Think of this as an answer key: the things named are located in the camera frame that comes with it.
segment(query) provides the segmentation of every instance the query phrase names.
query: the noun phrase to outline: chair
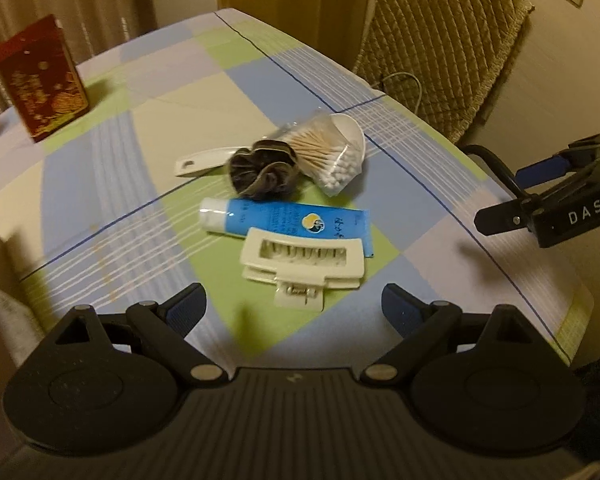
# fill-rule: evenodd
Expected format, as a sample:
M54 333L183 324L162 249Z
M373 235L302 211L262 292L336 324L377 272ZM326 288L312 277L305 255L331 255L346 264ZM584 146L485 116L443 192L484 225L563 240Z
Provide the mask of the chair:
M458 142L506 72L533 10L528 0L376 0L354 72L370 84L396 72L422 83L417 114ZM407 108L418 86L391 78L385 92Z

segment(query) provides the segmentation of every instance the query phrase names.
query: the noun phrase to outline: logo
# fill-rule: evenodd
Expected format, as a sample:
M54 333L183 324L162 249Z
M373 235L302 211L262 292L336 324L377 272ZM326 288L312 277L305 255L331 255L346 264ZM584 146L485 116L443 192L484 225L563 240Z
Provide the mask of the logo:
M302 227L311 233L319 233L324 229L324 222L316 213L309 213L302 219Z
M593 210L594 214L600 213L600 200L596 200L593 203L593 207L587 208L587 206L582 206L582 215L578 214L580 212L579 210L578 211L569 211L570 224L573 225L576 222L579 222L580 220L584 220L585 218L590 218L590 216L591 216L590 209Z
M286 380L293 384L296 384L296 381L302 381L302 379L304 379L304 377L302 377L301 374L293 374L286 376Z

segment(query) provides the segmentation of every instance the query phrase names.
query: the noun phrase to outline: metal screw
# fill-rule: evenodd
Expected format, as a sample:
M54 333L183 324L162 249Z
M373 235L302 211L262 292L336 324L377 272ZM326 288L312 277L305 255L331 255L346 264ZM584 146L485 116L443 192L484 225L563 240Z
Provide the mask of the metal screw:
M190 373L191 377L199 381L215 381L222 375L222 368L217 365L198 365Z
M395 366L376 364L369 366L365 374L374 381L390 381L398 374L398 370Z

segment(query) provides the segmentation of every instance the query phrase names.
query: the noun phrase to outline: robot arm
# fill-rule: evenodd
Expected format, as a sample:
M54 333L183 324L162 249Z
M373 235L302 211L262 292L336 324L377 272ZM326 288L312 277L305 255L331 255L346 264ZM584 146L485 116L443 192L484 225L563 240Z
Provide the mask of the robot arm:
M551 247L600 227L600 134L572 142L551 158L511 172L497 156L481 146L463 151L483 158L516 198L481 209L475 227L484 235L528 228L540 247ZM573 174L540 194L525 188Z

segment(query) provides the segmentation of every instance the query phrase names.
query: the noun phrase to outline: white cable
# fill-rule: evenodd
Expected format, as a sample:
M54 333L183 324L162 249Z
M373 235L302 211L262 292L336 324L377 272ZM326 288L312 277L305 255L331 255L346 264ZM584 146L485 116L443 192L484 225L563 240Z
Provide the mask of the white cable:
M420 101L422 101L422 84L420 83L420 80L414 76L411 72L394 72L392 74L389 74L386 77L383 77L380 81L378 81L377 83L373 83L371 85L371 88L375 88L377 87L380 83L384 83L385 81L387 81L388 79L391 79L392 77L396 77L397 75L408 75L409 77L411 77L412 79L414 79L418 85L418 100L416 101L416 105L413 108L413 113L414 114L418 114L418 108L420 108Z

